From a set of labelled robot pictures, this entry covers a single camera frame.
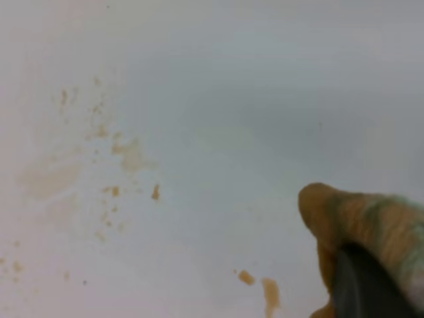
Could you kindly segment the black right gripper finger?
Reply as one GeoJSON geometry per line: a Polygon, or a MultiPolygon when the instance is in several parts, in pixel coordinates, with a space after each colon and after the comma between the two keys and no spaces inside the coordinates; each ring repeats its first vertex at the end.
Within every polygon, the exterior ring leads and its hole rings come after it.
{"type": "Polygon", "coordinates": [[[363,247],[344,245],[337,254],[332,303],[336,318],[417,318],[382,265],[363,247]]]}

